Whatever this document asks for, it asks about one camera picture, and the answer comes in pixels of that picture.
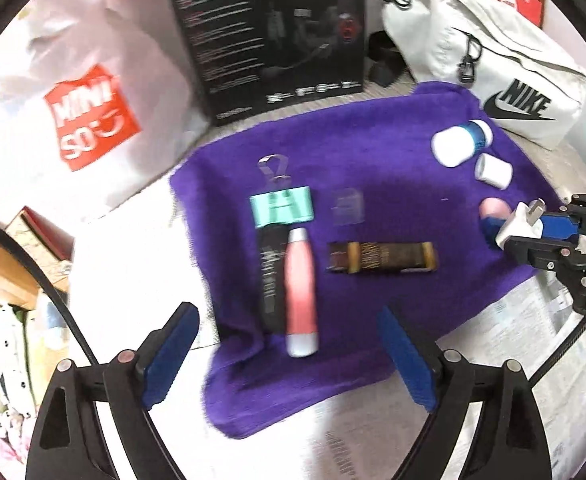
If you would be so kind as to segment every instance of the mint green binder clip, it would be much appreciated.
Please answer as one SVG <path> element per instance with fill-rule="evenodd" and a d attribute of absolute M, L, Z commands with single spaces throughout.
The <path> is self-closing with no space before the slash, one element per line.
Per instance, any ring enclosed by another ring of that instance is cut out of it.
<path fill-rule="evenodd" d="M 274 158 L 279 160 L 276 173 L 268 166 L 269 161 Z M 291 177 L 285 174 L 288 163 L 289 160 L 284 155 L 268 155 L 258 161 L 258 167 L 265 175 L 267 185 L 275 189 L 250 198 L 256 229 L 268 224 L 309 222 L 314 218 L 310 188 L 289 187 Z"/>

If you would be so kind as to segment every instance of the blue object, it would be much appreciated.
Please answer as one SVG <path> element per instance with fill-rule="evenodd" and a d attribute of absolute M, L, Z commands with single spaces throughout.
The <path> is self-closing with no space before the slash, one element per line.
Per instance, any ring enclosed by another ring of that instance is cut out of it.
<path fill-rule="evenodd" d="M 64 328 L 67 325 L 64 322 L 64 318 L 51 301 L 47 301 L 47 304 L 44 307 L 44 325 L 47 329 L 57 327 Z"/>
<path fill-rule="evenodd" d="M 377 314 L 377 333 L 413 402 L 432 412 L 437 404 L 433 373 L 387 306 Z"/>
<path fill-rule="evenodd" d="M 568 240 L 580 234 L 577 224 L 566 215 L 543 214 L 542 222 L 544 223 L 542 238 Z"/>
<path fill-rule="evenodd" d="M 495 243 L 495 237 L 497 236 L 497 233 L 500 232 L 500 229 L 502 229 L 505 222 L 506 221 L 501 218 L 495 218 L 492 216 L 480 219 L 480 229 L 484 235 L 486 243 L 489 244 L 491 249 L 500 250 L 497 243 Z"/>
<path fill-rule="evenodd" d="M 476 154 L 486 147 L 486 134 L 484 134 L 484 130 L 479 124 L 468 121 L 468 123 L 460 124 L 459 127 L 464 128 L 470 134 L 471 139 L 475 143 Z"/>
<path fill-rule="evenodd" d="M 142 405 L 147 410 L 166 398 L 186 354 L 198 335 L 198 330 L 198 309 L 189 304 L 177 325 L 155 354 L 153 361 L 145 369 L 146 388 L 142 394 Z"/>

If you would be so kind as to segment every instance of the white plug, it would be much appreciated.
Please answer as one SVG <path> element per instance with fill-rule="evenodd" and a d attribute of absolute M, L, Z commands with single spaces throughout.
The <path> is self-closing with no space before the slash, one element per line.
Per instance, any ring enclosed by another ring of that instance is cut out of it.
<path fill-rule="evenodd" d="M 544 224 L 540 217 L 545 211 L 546 204 L 541 199 L 535 200 L 530 206 L 520 202 L 497 233 L 495 243 L 503 251 L 506 240 L 512 236 L 541 238 Z"/>

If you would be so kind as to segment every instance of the bag buckle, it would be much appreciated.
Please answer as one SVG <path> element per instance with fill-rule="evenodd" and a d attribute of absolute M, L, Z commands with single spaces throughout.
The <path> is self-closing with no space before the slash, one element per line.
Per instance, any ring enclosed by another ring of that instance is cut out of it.
<path fill-rule="evenodd" d="M 457 78 L 460 83 L 469 85 L 475 83 L 475 60 L 468 54 L 457 65 Z"/>

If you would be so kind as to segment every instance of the blue gripper pad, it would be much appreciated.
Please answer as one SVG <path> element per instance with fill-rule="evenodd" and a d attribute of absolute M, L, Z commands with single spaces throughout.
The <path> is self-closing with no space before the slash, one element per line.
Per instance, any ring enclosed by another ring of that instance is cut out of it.
<path fill-rule="evenodd" d="M 563 214 L 544 213 L 542 215 L 542 222 L 544 223 L 542 238 L 568 240 L 580 234 L 580 229 L 577 224 L 570 217 Z"/>
<path fill-rule="evenodd" d="M 151 332 L 138 349 L 136 371 L 145 385 L 142 405 L 147 410 L 166 397 L 198 330 L 198 309 L 182 303 L 164 327 Z"/>
<path fill-rule="evenodd" d="M 400 372 L 413 401 L 424 406 L 428 412 L 432 412 L 438 402 L 435 392 L 434 370 L 429 367 L 397 316 L 387 306 L 377 314 L 377 333 L 382 340 L 382 345 L 393 360 L 395 368 Z M 433 346 L 435 346 L 435 352 L 441 352 L 435 343 Z M 432 365 L 438 367 L 437 360 L 433 361 L 434 355 L 426 357 L 431 358 L 429 360 Z"/>

